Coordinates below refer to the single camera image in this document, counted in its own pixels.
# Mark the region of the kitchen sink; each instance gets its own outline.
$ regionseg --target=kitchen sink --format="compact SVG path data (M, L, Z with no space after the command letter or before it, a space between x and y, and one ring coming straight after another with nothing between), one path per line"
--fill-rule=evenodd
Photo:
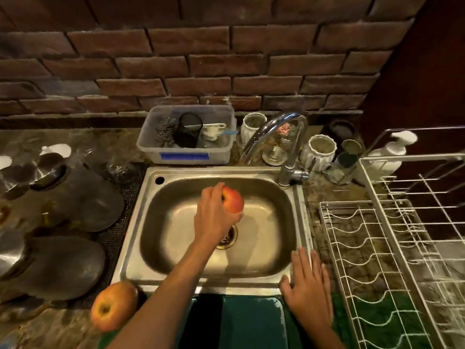
M291 251L311 248L302 187L280 187L279 168L149 168L112 282L154 291L194 240L201 191L218 182L244 198L244 217L215 249L196 293L274 295L291 277Z

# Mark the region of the hand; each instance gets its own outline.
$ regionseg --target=hand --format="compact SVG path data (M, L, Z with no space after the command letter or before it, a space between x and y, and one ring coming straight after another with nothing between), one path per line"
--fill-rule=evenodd
M279 288L289 309L309 335L317 334L333 322L333 302L329 275L315 250L311 251L311 263L303 247L291 252L294 269L294 287L283 276Z
M202 198L197 203L194 216L195 239L206 240L212 246L218 245L233 224L238 223L244 215L242 212L231 214L225 210L221 200L224 185L224 182L219 182L215 187L202 190Z

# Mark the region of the white wire rack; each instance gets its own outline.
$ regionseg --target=white wire rack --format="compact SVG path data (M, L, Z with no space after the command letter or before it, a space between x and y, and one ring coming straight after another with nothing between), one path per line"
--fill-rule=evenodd
M359 347L431 348L373 204L321 202L319 212Z
M397 176L382 167L401 161ZM438 348L465 348L465 153L366 157L365 186Z

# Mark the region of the sink drain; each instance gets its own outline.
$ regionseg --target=sink drain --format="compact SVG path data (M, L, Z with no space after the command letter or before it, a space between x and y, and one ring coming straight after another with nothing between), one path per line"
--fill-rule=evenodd
M233 225L229 231L228 235L226 235L223 240L218 244L216 247L218 250L226 250L227 248L230 248L231 246L234 245L234 243L237 240L237 227Z

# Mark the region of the faucet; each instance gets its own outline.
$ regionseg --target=faucet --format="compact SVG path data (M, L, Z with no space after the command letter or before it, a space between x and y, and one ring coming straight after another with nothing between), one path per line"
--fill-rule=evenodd
M305 129L308 126L307 117L299 111L288 111L280 116L268 121L262 128L259 128L252 138L247 142L240 159L245 164L249 164L252 156L260 144L274 132L278 127L290 121L297 121L297 135L289 152L289 156L281 167L278 176L278 185L289 186L292 181L305 181L309 178L309 173L295 167L299 156L299 149L304 141Z

